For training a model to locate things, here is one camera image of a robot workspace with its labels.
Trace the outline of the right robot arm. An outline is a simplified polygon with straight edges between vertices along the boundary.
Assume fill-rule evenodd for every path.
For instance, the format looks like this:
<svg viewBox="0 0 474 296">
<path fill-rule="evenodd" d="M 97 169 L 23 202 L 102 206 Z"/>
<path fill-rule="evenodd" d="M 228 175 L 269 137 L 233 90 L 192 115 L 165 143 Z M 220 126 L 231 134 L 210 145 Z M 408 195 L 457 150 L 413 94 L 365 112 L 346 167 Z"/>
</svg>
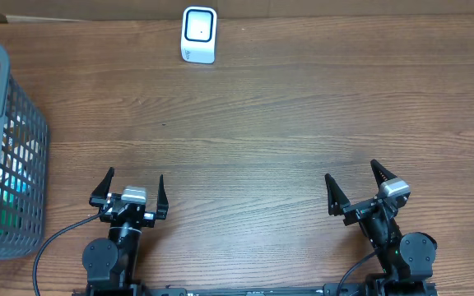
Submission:
<svg viewBox="0 0 474 296">
<path fill-rule="evenodd" d="M 352 204 L 331 174 L 324 176 L 328 195 L 328 214 L 341 215 L 344 225 L 358 224 L 373 251 L 359 260 L 335 284 L 325 284 L 325 295 L 436 295 L 433 264 L 438 244 L 422 232 L 403 234 L 395 217 L 411 195 L 409 184 L 387 170 L 377 160 L 370 166 L 378 187 L 368 200 Z M 382 272 L 369 274 L 362 283 L 348 284 L 350 275 L 376 257 Z"/>
</svg>

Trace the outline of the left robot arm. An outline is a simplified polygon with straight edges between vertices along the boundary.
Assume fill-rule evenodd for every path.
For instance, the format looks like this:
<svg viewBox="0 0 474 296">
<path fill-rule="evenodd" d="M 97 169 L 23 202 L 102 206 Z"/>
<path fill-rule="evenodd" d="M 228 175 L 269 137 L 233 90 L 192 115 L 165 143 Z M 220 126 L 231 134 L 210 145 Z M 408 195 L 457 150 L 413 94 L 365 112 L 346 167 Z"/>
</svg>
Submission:
<svg viewBox="0 0 474 296">
<path fill-rule="evenodd" d="M 148 211 L 146 189 L 126 186 L 121 193 L 111 193 L 113 176 L 114 168 L 110 168 L 89 200 L 99 209 L 100 221 L 109 224 L 109 233 L 88 243 L 82 253 L 87 273 L 85 294 L 148 295 L 147 287 L 134 278 L 134 273 L 142 230 L 165 220 L 169 210 L 164 179 L 159 179 L 156 210 Z"/>
</svg>

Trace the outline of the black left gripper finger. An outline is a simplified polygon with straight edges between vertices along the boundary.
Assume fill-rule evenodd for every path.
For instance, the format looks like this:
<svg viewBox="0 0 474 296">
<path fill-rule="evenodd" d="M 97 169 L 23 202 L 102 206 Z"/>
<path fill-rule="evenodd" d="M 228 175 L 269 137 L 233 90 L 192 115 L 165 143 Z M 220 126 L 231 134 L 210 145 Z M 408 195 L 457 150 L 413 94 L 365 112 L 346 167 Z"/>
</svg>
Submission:
<svg viewBox="0 0 474 296">
<path fill-rule="evenodd" d="M 157 210 L 168 210 L 169 202 L 165 193 L 164 176 L 159 179 L 159 187 L 157 193 Z"/>
<path fill-rule="evenodd" d="M 106 199 L 109 194 L 110 184 L 114 177 L 114 168 L 110 167 L 100 184 L 91 193 L 91 198 Z"/>
</svg>

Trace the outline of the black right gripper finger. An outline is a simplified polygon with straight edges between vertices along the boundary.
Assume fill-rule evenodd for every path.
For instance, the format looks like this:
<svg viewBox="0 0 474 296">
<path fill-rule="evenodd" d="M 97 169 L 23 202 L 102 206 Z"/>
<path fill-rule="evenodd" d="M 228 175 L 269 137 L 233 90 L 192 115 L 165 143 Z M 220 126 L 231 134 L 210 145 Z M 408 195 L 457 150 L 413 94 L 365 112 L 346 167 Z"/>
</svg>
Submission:
<svg viewBox="0 0 474 296">
<path fill-rule="evenodd" d="M 397 182 L 397 176 L 387 170 L 376 159 L 370 161 L 375 181 L 379 190 L 392 190 Z"/>
<path fill-rule="evenodd" d="M 334 216 L 343 215 L 343 209 L 351 205 L 350 200 L 330 173 L 327 173 L 324 178 L 328 194 L 328 214 Z"/>
</svg>

